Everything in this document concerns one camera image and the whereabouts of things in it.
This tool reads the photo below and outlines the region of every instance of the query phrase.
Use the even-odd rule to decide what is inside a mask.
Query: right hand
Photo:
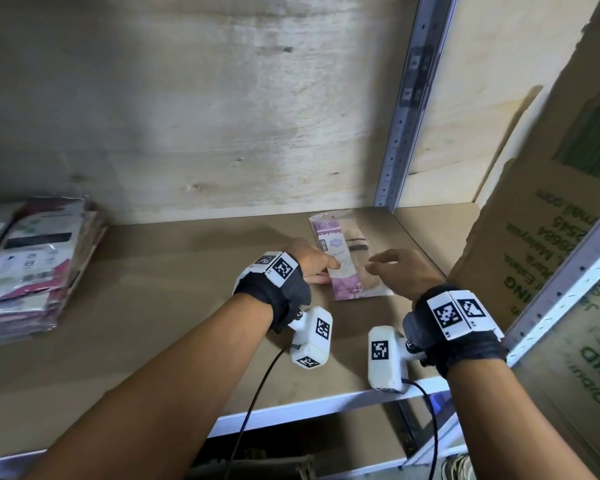
[[[369,274],[380,279],[394,293],[410,299],[414,306],[423,293],[445,283],[440,273],[415,249],[389,249],[369,258]]]

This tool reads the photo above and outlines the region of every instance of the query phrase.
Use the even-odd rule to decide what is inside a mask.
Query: hand
[[[365,266],[369,274],[380,279],[391,290],[410,299],[413,304],[424,292],[445,283],[444,278],[415,249],[389,249],[369,258]]]
[[[326,268],[340,268],[340,263],[335,257],[313,247],[302,237],[296,237],[282,250],[291,254],[300,263],[304,281],[307,283],[330,283],[331,279]]]

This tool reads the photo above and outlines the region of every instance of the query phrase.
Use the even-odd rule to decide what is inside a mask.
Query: stack of packages
[[[105,231],[81,199],[0,204],[0,344],[56,327]]]

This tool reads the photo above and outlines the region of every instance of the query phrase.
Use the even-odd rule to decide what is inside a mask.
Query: black cable
[[[285,352],[288,352],[288,350],[291,347],[285,347],[282,350],[280,350],[280,352],[278,353],[278,355],[276,355],[276,358],[273,359],[273,362],[271,363],[271,365],[269,366],[269,368],[265,372],[264,377],[262,378],[262,380],[260,382],[260,385],[258,386],[258,390],[256,391],[256,395],[253,396],[253,400],[251,402],[251,405],[249,406],[249,410],[247,411],[247,416],[244,417],[244,421],[242,422],[242,427],[240,428],[240,433],[238,434],[238,439],[235,441],[235,446],[233,447],[233,452],[231,453],[231,457],[229,458],[229,461],[227,461],[227,463],[226,463],[226,468],[224,470],[223,480],[227,480],[227,478],[229,478],[229,471],[231,471],[231,466],[233,464],[233,459],[235,458],[235,454],[238,452],[238,446],[240,445],[240,440],[242,439],[242,434],[244,433],[244,428],[247,427],[247,421],[249,420],[249,416],[251,416],[251,411],[253,411],[253,407],[256,405],[256,401],[258,400],[258,396],[260,395],[260,391],[262,390],[262,387],[264,386],[264,382],[269,377],[269,373],[273,369],[273,366],[276,364],[276,362],[278,361],[278,359],[280,358],[280,356],[282,354],[284,354]]]
[[[402,379],[402,382],[412,386],[416,386],[420,389],[420,392],[424,396],[424,402],[427,404],[429,411],[431,412],[431,421],[433,423],[433,461],[431,462],[431,469],[429,471],[429,480],[433,480],[433,475],[436,471],[436,462],[438,460],[438,421],[436,420],[436,412],[433,409],[431,398],[427,394],[420,384],[411,379]]]

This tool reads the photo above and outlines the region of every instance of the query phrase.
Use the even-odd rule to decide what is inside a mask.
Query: forearm
[[[235,295],[106,393],[26,480],[183,478],[271,321],[270,305]]]
[[[465,360],[447,380],[479,479],[594,478],[505,362]]]

